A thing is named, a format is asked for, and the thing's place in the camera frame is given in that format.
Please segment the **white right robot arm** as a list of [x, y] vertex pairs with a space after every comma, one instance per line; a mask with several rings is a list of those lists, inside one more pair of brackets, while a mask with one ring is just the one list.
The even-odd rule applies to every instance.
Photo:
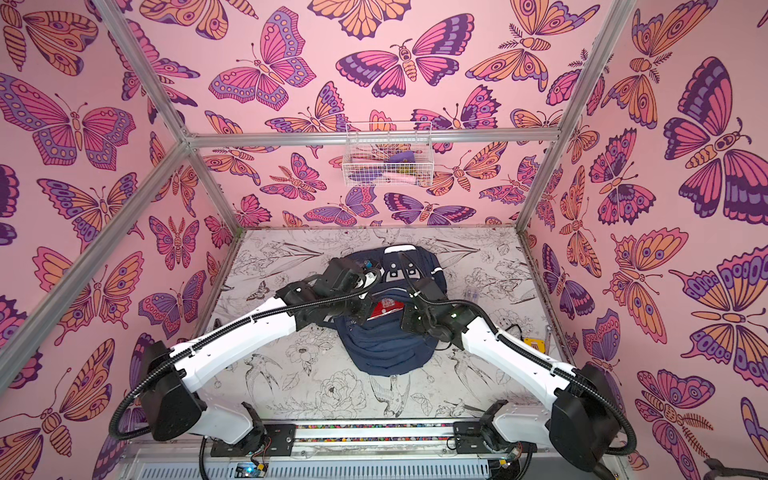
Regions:
[[414, 315], [429, 335], [495, 366], [544, 407], [538, 419], [514, 413], [507, 404], [490, 409], [485, 418], [494, 439], [546, 443], [577, 469], [599, 479], [614, 477], [603, 457], [633, 453], [637, 435], [602, 371], [534, 349], [496, 327], [478, 305], [448, 299], [431, 279], [406, 283]]

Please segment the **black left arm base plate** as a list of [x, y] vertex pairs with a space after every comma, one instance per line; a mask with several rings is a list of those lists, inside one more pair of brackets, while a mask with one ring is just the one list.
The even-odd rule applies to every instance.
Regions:
[[267, 457], [290, 456], [295, 444], [297, 425], [290, 423], [267, 423], [257, 426], [251, 433], [234, 445], [214, 440], [210, 455], [217, 457]]

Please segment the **navy blue student backpack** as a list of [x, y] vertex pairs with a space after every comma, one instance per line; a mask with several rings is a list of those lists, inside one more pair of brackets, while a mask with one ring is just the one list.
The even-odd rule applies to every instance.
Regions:
[[[422, 277], [434, 280], [443, 292], [447, 291], [437, 256], [421, 246], [380, 247], [354, 252], [347, 258], [360, 264], [369, 261], [383, 270], [380, 283], [372, 290], [376, 304], [383, 297], [405, 304], [409, 297], [408, 284], [415, 284]], [[360, 371], [371, 376], [403, 375], [423, 367], [432, 358], [438, 340], [404, 332], [400, 327], [402, 314], [403, 311], [368, 319], [364, 324], [343, 317], [333, 321], [342, 345]]]

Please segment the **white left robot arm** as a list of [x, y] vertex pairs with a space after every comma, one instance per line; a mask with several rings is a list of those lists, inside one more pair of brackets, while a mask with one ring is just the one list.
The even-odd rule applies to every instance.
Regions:
[[206, 385], [230, 365], [310, 324], [337, 316], [367, 320], [382, 276], [369, 262], [334, 258], [323, 273], [285, 285], [233, 322], [173, 348], [153, 344], [144, 354], [138, 384], [112, 415], [110, 437], [149, 435], [163, 442], [191, 434], [256, 449], [264, 427], [255, 408], [207, 398]]

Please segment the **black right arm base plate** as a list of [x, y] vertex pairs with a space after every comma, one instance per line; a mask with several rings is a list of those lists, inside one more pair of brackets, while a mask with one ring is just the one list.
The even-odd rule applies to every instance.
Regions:
[[453, 449], [459, 454], [495, 453], [496, 432], [479, 420], [456, 421], [452, 425]]

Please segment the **red pencil box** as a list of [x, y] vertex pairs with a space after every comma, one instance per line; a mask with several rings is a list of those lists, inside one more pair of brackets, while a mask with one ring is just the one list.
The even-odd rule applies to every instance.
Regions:
[[369, 320], [378, 319], [391, 314], [399, 314], [404, 308], [405, 304], [398, 299], [383, 297], [378, 300], [378, 303], [375, 305], [369, 316]]

